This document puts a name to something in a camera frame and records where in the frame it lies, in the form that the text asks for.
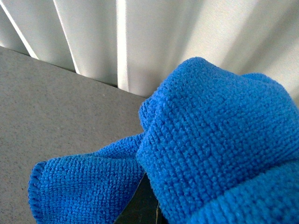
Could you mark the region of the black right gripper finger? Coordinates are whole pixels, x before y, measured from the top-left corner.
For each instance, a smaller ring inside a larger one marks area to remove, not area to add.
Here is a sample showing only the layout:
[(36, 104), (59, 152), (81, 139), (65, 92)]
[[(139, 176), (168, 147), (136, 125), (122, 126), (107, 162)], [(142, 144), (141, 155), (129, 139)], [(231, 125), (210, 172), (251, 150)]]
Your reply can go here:
[(165, 217), (144, 174), (133, 197), (114, 221), (115, 224), (164, 224)]

